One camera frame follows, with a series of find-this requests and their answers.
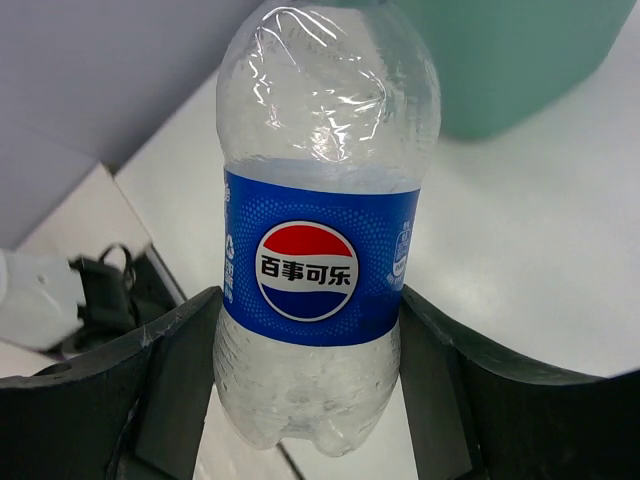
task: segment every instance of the pepsi bottle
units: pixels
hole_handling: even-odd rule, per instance
[[[268,1],[219,70],[217,390],[259,449],[354,450],[398,377],[398,308],[440,128],[429,54],[385,1]]]

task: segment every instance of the bottle base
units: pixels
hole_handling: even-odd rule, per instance
[[[389,402],[399,362],[397,323],[367,344],[306,347],[253,333],[223,309],[214,343],[225,415],[258,450],[285,437],[311,441],[329,457],[357,449]]]

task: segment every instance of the recycling symbol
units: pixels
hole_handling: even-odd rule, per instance
[[[233,239],[231,235],[227,235],[227,241],[225,243],[225,252],[227,253],[227,258],[229,260],[233,260],[233,256],[235,255],[235,250],[233,249]]]

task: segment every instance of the white table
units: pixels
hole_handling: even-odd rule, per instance
[[[222,280],[215,81],[117,177],[188,295]],[[599,375],[640,366],[640,8],[583,85],[497,138],[443,140],[432,162],[409,285],[534,358]],[[415,478],[400,400],[343,459],[287,447],[309,480]]]

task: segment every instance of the white surface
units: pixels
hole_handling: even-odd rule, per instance
[[[109,172],[97,165],[18,250],[96,258],[112,243],[126,244],[137,256],[151,239]]]
[[[28,377],[56,363],[39,353],[24,350],[0,340],[0,378]]]
[[[96,257],[114,242],[123,243],[137,255],[149,245],[150,238],[111,175],[99,166],[29,236],[22,251]],[[109,257],[112,259],[119,260],[116,255]],[[33,375],[52,363],[0,340],[0,376]],[[295,480],[278,450],[256,452],[230,431],[215,391],[196,468],[195,480]]]
[[[220,407],[215,386],[206,425],[194,480],[296,480],[279,450],[257,452],[235,434]]]
[[[498,138],[442,141],[407,274],[436,306],[496,341],[601,375],[640,366],[638,45],[640,8],[600,70],[565,98]],[[187,295],[222,280],[222,162],[212,77],[117,178]],[[383,420],[404,414],[394,404]],[[408,432],[383,425],[366,458],[356,452],[334,480],[362,471],[387,480],[374,474],[389,463],[397,480],[414,478],[399,460]],[[290,448],[309,480],[337,465]]]
[[[0,250],[0,339],[49,350],[82,327],[84,304],[80,274],[65,257]]]

